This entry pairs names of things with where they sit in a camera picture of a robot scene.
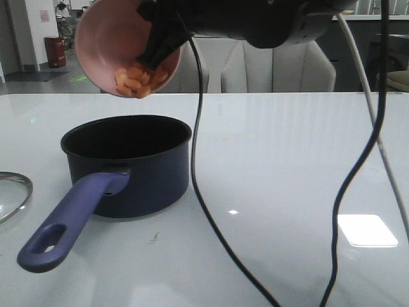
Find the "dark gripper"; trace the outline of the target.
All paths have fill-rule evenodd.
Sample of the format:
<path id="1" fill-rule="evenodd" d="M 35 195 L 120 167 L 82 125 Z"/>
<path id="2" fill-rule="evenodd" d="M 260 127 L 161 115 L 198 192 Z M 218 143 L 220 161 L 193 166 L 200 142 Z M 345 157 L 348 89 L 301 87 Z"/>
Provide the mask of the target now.
<path id="1" fill-rule="evenodd" d="M 151 22 L 136 60 L 156 69 L 179 47 L 179 23 L 203 36 L 245 40 L 259 49 L 314 41 L 353 1 L 142 1 L 137 13 Z"/>

